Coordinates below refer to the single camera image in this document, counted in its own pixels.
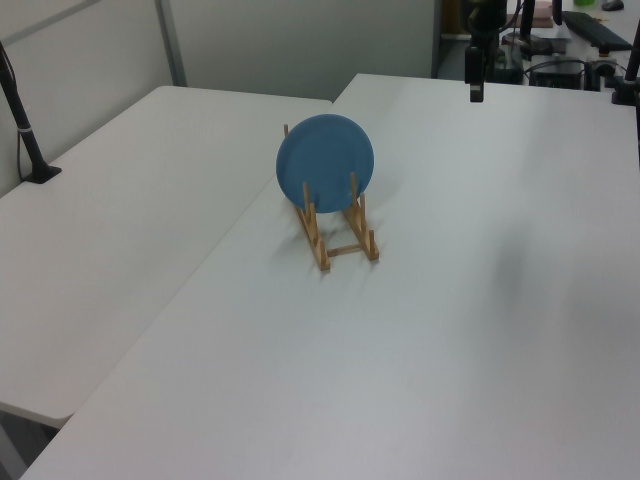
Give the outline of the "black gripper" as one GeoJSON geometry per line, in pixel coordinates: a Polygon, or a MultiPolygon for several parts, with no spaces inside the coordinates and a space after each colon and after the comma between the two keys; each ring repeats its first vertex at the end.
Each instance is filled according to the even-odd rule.
{"type": "Polygon", "coordinates": [[[484,49],[474,45],[467,46],[464,57],[464,81],[470,85],[470,101],[472,103],[484,101],[484,75],[484,49]]]}

